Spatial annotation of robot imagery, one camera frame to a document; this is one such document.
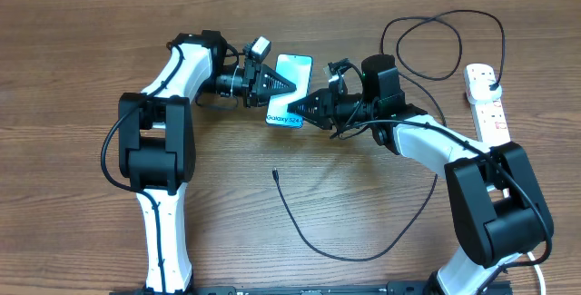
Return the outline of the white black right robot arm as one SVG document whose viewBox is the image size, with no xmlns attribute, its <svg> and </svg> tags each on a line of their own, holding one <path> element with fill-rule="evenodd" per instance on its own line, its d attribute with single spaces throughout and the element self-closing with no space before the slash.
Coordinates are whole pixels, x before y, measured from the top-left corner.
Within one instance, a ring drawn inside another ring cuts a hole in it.
<svg viewBox="0 0 581 295">
<path fill-rule="evenodd" d="M 405 100 L 399 70 L 389 54 L 362 61 L 357 73 L 362 92 L 350 94 L 344 59 L 325 70 L 327 88 L 290 103 L 288 110 L 322 130 L 337 134 L 371 129 L 375 142 L 423 164 L 443 177 L 459 248 L 447 264 L 414 285 L 391 282 L 387 289 L 407 294 L 508 294 L 496 277 L 525 267 L 521 255 L 540 243 L 546 261 L 554 224 L 524 149 L 514 142 L 490 146 L 439 124 Z"/>
</svg>

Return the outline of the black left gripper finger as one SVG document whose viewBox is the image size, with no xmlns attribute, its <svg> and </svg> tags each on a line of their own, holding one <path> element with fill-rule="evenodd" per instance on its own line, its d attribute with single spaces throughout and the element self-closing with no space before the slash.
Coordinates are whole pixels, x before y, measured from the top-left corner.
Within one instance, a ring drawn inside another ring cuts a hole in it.
<svg viewBox="0 0 581 295">
<path fill-rule="evenodd" d="M 267 104 L 274 95 L 281 95 L 286 93 L 293 93 L 297 90 L 294 83 L 290 83 L 290 87 L 262 87 L 258 89 L 258 104 Z"/>
<path fill-rule="evenodd" d="M 262 87 L 290 87 L 291 83 L 266 64 L 260 65 L 259 85 Z"/>
</svg>

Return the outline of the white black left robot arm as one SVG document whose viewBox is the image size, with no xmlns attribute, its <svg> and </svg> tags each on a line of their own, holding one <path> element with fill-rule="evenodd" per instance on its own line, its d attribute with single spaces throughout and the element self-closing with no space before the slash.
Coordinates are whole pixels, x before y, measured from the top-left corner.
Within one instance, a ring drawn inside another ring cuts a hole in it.
<svg viewBox="0 0 581 295">
<path fill-rule="evenodd" d="M 237 51 L 220 32 L 204 30 L 178 34 L 166 47 L 167 65 L 139 93 L 121 96 L 118 119 L 103 142 L 106 155 L 112 138 L 119 139 L 119 170 L 129 182 L 103 175 L 135 193 L 143 212 L 148 272 L 140 293 L 192 294 L 184 209 L 196 162 L 192 104 L 202 93 L 216 93 L 261 107 L 297 86 L 264 64 L 271 43 L 263 36 Z"/>
</svg>

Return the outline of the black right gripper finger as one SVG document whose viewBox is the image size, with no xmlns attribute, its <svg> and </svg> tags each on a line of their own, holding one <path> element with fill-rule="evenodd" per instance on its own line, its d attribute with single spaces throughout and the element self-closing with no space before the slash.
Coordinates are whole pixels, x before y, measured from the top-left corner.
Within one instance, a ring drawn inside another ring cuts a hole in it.
<svg viewBox="0 0 581 295">
<path fill-rule="evenodd" d="M 300 116 L 302 116 L 305 121 L 313 124 L 321 130 L 331 130 L 334 127 L 334 122 L 326 114 L 321 114 L 319 112 L 304 112 L 300 113 Z"/>
<path fill-rule="evenodd" d="M 329 95 L 329 89 L 319 89 L 297 101 L 288 104 L 288 112 L 315 112 L 325 103 L 325 98 Z"/>
</svg>

